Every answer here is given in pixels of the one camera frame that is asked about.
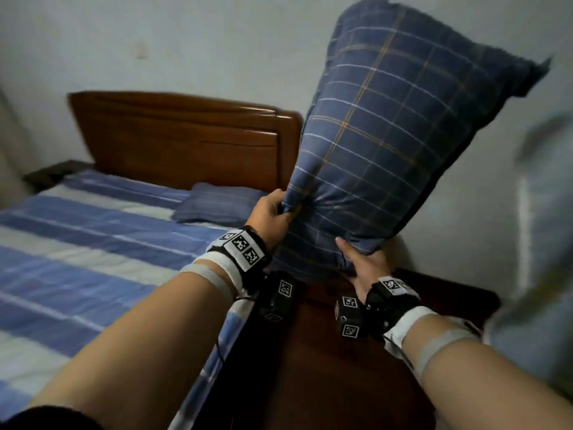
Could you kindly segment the person's left hand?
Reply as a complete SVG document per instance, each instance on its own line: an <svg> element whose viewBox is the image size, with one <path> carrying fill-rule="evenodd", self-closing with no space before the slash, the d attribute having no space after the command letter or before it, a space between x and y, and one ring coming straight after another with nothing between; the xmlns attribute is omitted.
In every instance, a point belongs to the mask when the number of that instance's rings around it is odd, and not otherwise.
<svg viewBox="0 0 573 430"><path fill-rule="evenodd" d="M273 253L287 234L290 224L301 210L298 205L293 210L280 213L285 191L276 189L261 197L247 220L247 225L259 235L268 252Z"/></svg>

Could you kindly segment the person's right hand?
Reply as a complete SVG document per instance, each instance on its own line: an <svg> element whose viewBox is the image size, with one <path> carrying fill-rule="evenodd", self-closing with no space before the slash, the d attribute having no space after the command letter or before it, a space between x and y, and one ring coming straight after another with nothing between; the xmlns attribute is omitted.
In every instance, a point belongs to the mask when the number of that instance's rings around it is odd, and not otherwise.
<svg viewBox="0 0 573 430"><path fill-rule="evenodd" d="M361 254L361 266L357 276L343 275L353 285L356 295L362 304L365 304L373 283L378 282L379 278L387 276L392 276L392 272L382 250L368 256Z"/></svg>

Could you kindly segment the large blue plaid pillow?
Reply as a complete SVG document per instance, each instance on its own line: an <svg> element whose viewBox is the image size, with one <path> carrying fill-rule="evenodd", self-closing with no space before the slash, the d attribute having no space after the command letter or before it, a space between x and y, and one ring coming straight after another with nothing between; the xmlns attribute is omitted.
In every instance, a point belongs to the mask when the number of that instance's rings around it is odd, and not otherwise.
<svg viewBox="0 0 573 430"><path fill-rule="evenodd" d="M338 17L283 201L301 206L272 267L321 282L379 250L542 63L476 43L415 8L361 0Z"/></svg>

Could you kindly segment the person's right forearm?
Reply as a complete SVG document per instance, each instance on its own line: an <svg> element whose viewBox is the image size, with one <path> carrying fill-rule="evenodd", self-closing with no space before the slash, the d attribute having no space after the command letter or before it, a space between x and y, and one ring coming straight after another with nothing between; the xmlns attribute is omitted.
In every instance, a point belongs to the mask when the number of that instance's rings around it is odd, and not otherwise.
<svg viewBox="0 0 573 430"><path fill-rule="evenodd" d="M440 315L419 320L403 344L411 362L450 326ZM420 386L452 430L573 430L573 405L481 342L434 355Z"/></svg>

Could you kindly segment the person's left forearm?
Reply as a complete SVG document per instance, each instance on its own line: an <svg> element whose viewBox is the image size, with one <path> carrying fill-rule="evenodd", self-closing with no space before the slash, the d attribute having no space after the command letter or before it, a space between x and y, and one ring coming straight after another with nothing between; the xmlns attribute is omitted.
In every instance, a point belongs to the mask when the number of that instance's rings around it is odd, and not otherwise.
<svg viewBox="0 0 573 430"><path fill-rule="evenodd" d="M168 430L230 308L203 277L179 273L85 346L27 409L67 407L104 430Z"/></svg>

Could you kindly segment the small blue plaid pillow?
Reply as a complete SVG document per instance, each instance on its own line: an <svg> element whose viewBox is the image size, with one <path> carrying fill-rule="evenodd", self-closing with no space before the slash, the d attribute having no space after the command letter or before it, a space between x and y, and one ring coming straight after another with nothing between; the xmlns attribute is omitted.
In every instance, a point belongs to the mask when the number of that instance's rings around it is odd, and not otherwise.
<svg viewBox="0 0 573 430"><path fill-rule="evenodd" d="M268 193L248 187L196 183L171 218L178 223L211 222L228 228L247 223L260 198Z"/></svg>

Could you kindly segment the white wrist wrap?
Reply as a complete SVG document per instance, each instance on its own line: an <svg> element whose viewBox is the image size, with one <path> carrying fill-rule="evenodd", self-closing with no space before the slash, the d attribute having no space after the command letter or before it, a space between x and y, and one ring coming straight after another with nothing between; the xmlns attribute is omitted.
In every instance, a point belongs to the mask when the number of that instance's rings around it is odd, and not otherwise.
<svg viewBox="0 0 573 430"><path fill-rule="evenodd" d="M240 270L232 257L226 253L206 252L192 263L185 265L179 272L203 277L221 292L229 305L234 304L236 297L243 290Z"/></svg>
<svg viewBox="0 0 573 430"><path fill-rule="evenodd" d="M474 340L481 342L481 331L470 321L458 317L444 317L450 323L450 327L443 333L436 335L426 342L422 351L418 354L417 361L412 363L405 354L403 344L412 327L421 319L438 314L428 307L418 306L406 312L399 319L397 324L388 332L383 334L384 348L394 357L404 361L412 374L421 383L423 373L427 364L434 355L441 352L446 347L461 340Z"/></svg>

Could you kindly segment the brown wooden headboard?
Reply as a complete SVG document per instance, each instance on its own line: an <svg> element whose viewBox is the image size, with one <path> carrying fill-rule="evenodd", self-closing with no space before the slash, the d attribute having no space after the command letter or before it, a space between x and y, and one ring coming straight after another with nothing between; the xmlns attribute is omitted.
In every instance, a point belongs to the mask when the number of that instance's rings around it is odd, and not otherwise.
<svg viewBox="0 0 573 430"><path fill-rule="evenodd" d="M303 118L251 102L178 93L69 93L95 169L190 190L197 182L285 190Z"/></svg>

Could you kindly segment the dark wooden nightstand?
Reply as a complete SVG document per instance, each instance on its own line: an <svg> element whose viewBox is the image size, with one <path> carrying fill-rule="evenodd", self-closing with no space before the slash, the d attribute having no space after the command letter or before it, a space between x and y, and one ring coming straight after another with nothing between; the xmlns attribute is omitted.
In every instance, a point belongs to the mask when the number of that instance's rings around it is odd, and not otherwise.
<svg viewBox="0 0 573 430"><path fill-rule="evenodd" d="M435 430L405 364L337 332L335 297L349 287L309 284L277 323L254 309L192 430Z"/></svg>

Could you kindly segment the light grey blue cloth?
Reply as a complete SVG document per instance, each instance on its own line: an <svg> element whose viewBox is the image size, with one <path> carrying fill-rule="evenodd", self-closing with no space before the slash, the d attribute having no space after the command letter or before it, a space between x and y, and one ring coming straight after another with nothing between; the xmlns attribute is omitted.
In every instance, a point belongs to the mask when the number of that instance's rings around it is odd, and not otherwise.
<svg viewBox="0 0 573 430"><path fill-rule="evenodd" d="M517 170L518 284L483 342L573 403L573 112L528 132Z"/></svg>

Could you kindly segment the blue white striped bedsheet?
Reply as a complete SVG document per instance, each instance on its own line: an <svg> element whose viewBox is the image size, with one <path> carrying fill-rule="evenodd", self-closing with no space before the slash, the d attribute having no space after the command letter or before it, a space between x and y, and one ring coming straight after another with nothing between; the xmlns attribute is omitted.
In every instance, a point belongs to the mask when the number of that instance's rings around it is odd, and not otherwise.
<svg viewBox="0 0 573 430"><path fill-rule="evenodd" d="M178 223L190 191L82 171L0 210L0 420L233 227Z"/></svg>

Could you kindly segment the black sleeve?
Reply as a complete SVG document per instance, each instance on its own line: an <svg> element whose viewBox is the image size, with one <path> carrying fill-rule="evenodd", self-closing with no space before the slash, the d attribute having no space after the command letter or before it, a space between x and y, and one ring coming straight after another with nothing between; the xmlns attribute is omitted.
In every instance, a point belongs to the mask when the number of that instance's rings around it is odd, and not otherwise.
<svg viewBox="0 0 573 430"><path fill-rule="evenodd" d="M0 430L104 430L96 420L63 406L37 406L25 409L5 421Z"/></svg>

